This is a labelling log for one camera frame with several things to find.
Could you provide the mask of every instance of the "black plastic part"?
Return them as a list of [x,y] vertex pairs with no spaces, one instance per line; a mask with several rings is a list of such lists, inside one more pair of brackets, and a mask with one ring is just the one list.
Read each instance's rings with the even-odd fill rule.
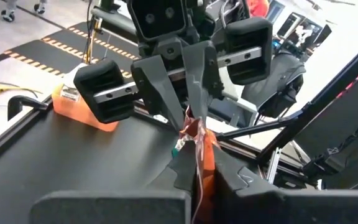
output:
[[222,97],[223,83],[219,76],[216,50],[211,41],[183,48],[186,86],[191,112],[205,122],[209,96]]
[[156,55],[136,60],[131,65],[131,72],[147,111],[152,115],[166,116],[172,126],[180,131],[185,117],[162,57]]
[[262,48],[262,56],[227,67],[236,85],[247,85],[266,79],[272,61],[273,24],[262,17],[252,17],[228,24],[225,28],[226,50],[238,52],[253,47]]
[[250,171],[243,162],[214,147],[215,223],[269,223],[268,208],[279,202],[278,188]]
[[346,161],[338,159],[335,154],[330,155],[328,152],[312,159],[303,166],[302,171],[311,180],[322,179],[326,175],[334,175],[346,167]]
[[127,5],[140,42],[181,34],[189,25],[185,0],[128,0]]
[[191,198],[181,191],[54,192],[30,211],[30,224],[190,224]]
[[108,124],[126,119],[133,115],[132,95],[96,102],[94,95],[103,90],[124,84],[124,78],[118,65],[110,58],[99,63],[80,68],[74,78],[74,85],[99,122]]
[[193,141],[186,142],[160,175],[148,185],[148,188],[183,190],[192,197],[196,177],[195,147]]
[[256,133],[261,133],[264,131],[282,128],[282,127],[285,127],[289,124],[296,122],[297,119],[298,119],[298,117],[297,117],[297,114],[295,113],[289,117],[279,118],[276,121],[268,122],[265,124],[258,124],[256,126],[252,126],[252,127],[240,128],[240,129],[237,129],[234,131],[220,133],[216,136],[216,139],[218,141],[227,141],[229,139],[234,139],[234,138],[238,138],[241,136],[246,136],[246,135],[250,135],[250,134],[256,134]]
[[215,223],[358,223],[358,190],[281,190],[214,149]]
[[29,106],[37,110],[46,110],[48,104],[39,102],[28,96],[13,96],[7,102],[7,120],[9,121],[23,110],[23,106]]
[[146,189],[54,192],[32,207],[30,223],[190,223],[195,157],[194,142],[187,142]]

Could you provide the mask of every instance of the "floor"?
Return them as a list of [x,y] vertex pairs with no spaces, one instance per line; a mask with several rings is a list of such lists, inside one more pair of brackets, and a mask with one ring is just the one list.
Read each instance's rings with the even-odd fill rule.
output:
[[[16,85],[43,91],[46,94],[40,98],[45,98],[59,82],[60,77],[81,62],[86,41],[86,26],[80,23],[86,20],[87,3],[80,0],[49,0],[47,12],[42,17],[33,13],[34,3],[18,1],[16,21],[11,24],[0,18],[0,60],[4,59],[0,61],[0,82],[13,82]],[[4,6],[5,3],[0,1],[0,12]],[[114,57],[124,76],[128,81],[131,80],[131,75],[127,71],[131,61],[137,58],[135,46],[113,36],[108,40],[104,35],[98,37],[94,49],[94,60],[106,56]],[[12,92],[0,96],[0,134],[9,125],[5,105],[7,100],[16,94],[28,93]],[[278,132],[279,130],[273,130],[255,134],[251,140],[241,139],[251,142],[255,147],[263,148]],[[284,152],[297,157],[291,145],[286,146]]]
[[[35,68],[30,63],[23,63],[29,62],[29,58],[22,59],[21,55],[9,58],[10,55],[7,50],[39,40],[64,28],[83,22],[86,17],[87,3],[80,0],[50,0],[47,5],[47,12],[43,17],[37,17],[33,13],[35,3],[37,1],[18,1],[19,6],[15,12],[16,20],[11,24],[4,22],[0,17],[0,82],[8,82],[41,91],[45,94],[38,97],[39,100],[43,100],[61,80],[60,77],[55,75],[61,75],[62,72],[56,73],[56,70],[51,70],[49,67],[45,67],[44,71]],[[5,5],[4,1],[0,1],[0,13],[5,8]],[[37,49],[34,51],[36,55],[43,54],[41,49],[35,49]],[[0,134],[9,126],[6,105],[9,98],[14,95],[32,97],[26,91],[6,92],[0,95]]]

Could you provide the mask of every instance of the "screw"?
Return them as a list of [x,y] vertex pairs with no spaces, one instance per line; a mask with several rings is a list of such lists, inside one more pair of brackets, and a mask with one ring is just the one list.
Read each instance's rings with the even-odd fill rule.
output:
[[173,53],[174,53],[173,48],[171,48],[171,47],[170,47],[170,48],[168,48],[168,49],[167,49],[167,53],[168,53],[168,54],[173,54]]
[[147,14],[146,15],[146,22],[148,23],[148,24],[152,24],[153,22],[154,22],[154,15],[153,14]]
[[172,19],[174,14],[175,11],[171,7],[165,10],[165,15],[167,16],[168,19]]

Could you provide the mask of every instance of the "metal rod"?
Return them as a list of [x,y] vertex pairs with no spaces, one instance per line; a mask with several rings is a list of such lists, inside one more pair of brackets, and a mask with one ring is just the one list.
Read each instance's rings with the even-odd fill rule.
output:
[[272,158],[271,158],[270,164],[269,164],[269,169],[267,171],[267,181],[270,184],[274,183],[274,178],[276,177],[278,162],[280,161],[280,156],[281,156],[282,150],[283,149],[277,148],[275,150],[275,152],[272,154]]
[[358,77],[358,54],[311,102],[307,103],[301,111],[299,111],[298,121],[288,125],[260,152],[257,156],[259,164],[261,166],[266,164],[276,148],[283,148],[288,142],[292,141],[294,137],[305,128],[314,117],[319,115],[356,77]]
[[[260,47],[254,47],[251,49],[243,50],[240,52],[235,52],[218,58],[218,67],[226,67],[228,65],[234,65],[237,63],[245,62],[247,60],[252,60],[262,56],[262,49]],[[178,77],[185,77],[185,69],[179,68],[168,72],[170,77],[174,79],[179,79]],[[105,101],[113,100],[120,98],[122,96],[131,95],[137,93],[139,90],[136,87],[135,82],[130,82],[125,85],[119,86],[117,88],[112,88],[109,90],[104,90],[99,93],[96,93],[93,97],[97,103],[102,103]]]
[[294,116],[291,115],[289,117],[280,118],[276,121],[272,121],[269,123],[260,124],[260,125],[247,127],[247,128],[240,128],[240,129],[230,131],[227,133],[222,133],[221,135],[216,136],[216,138],[218,141],[226,141],[226,140],[238,138],[241,136],[246,136],[246,135],[255,134],[255,133],[261,133],[263,131],[269,131],[269,130],[273,130],[276,128],[282,128],[282,127],[288,126],[289,124],[294,123],[294,121],[296,121],[297,118],[298,118],[297,115],[294,115]]

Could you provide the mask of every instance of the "plastic bag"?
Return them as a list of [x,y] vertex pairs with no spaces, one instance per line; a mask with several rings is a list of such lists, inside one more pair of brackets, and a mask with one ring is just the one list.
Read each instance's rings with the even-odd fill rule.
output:
[[200,118],[193,118],[190,109],[186,110],[185,124],[180,138],[190,136],[196,144],[197,163],[197,207],[192,223],[197,219],[210,222],[213,214],[212,196],[214,195],[215,160],[213,146],[219,147],[215,134],[206,129]]

